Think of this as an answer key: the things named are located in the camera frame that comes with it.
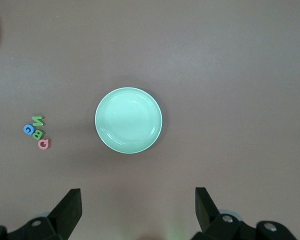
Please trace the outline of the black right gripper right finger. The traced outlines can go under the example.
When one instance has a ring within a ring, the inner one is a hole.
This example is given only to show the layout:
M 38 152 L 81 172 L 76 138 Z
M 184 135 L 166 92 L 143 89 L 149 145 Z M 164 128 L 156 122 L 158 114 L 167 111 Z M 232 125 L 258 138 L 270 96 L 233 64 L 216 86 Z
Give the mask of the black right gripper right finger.
M 201 228 L 193 240 L 295 240 L 283 224 L 260 221 L 256 227 L 230 213 L 220 213 L 205 187 L 195 189 L 195 213 Z

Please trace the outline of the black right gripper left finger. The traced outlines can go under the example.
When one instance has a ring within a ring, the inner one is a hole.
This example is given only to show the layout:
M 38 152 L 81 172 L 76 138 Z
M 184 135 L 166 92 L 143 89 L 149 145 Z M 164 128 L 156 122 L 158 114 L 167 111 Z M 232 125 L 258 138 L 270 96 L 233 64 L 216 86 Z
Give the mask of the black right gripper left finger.
M 47 216 L 31 219 L 12 232 L 0 225 L 0 240 L 67 240 L 81 216 L 81 190 L 74 188 Z

